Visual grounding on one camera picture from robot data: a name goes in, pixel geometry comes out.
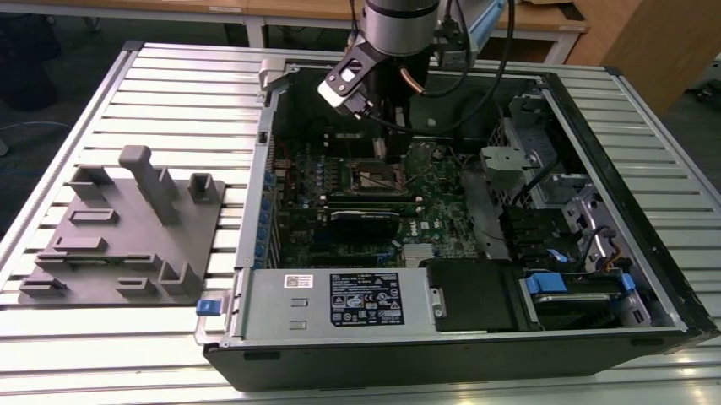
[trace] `aluminum extrusion table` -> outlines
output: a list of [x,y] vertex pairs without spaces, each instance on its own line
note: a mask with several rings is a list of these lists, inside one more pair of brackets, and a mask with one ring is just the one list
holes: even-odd
[[[154,149],[174,178],[210,171],[229,184],[213,242],[206,289],[234,275],[245,186],[266,57],[337,60],[317,51],[135,44],[101,84],[17,222],[0,244],[0,402],[459,403],[496,405],[698,403],[721,397],[721,340],[633,360],[591,377],[341,391],[244,393],[206,362],[193,333],[194,308],[13,309],[37,252],[50,242],[74,192],[74,166],[114,165],[126,144]],[[516,63],[553,71],[721,326],[721,197],[624,77],[599,67]],[[480,68],[496,63],[481,62]],[[113,176],[130,176],[118,166]],[[224,318],[206,329],[221,332]]]

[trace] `motherboard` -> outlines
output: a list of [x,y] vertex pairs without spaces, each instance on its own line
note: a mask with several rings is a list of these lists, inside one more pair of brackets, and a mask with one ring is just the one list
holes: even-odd
[[479,257],[460,180],[465,157],[414,142],[390,165],[354,148],[353,134],[342,136],[337,150],[329,143],[278,145],[280,266],[406,267]]

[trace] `white sticker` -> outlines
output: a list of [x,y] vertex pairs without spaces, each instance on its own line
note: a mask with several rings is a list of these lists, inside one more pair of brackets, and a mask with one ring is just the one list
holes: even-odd
[[284,285],[288,289],[312,289],[314,287],[314,275],[286,274]]
[[579,31],[579,32],[584,32],[587,31],[587,27],[579,27],[576,25],[561,25],[559,27],[559,30],[561,31]]
[[226,13],[240,13],[242,10],[240,7],[209,7],[212,11],[224,11]]

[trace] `power supply label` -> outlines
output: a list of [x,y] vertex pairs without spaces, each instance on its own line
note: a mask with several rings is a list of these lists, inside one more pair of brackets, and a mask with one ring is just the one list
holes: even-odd
[[404,325],[398,273],[332,274],[330,321],[337,327]]

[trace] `floor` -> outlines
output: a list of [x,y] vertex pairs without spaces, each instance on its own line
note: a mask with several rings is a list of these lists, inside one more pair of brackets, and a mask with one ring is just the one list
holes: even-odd
[[[46,63],[59,90],[59,101],[35,112],[18,112],[0,102],[0,127],[15,122],[54,121],[73,125],[126,40],[200,45],[244,45],[242,27],[222,24],[103,19],[101,32],[90,33],[83,19],[58,17],[54,32],[62,55]],[[280,48],[341,51],[348,34],[341,30],[270,30],[270,45]],[[686,94],[663,117],[682,146],[718,188],[721,187],[721,111]],[[0,157],[0,236],[23,207],[67,131],[58,127],[23,127],[0,132],[11,152]]]

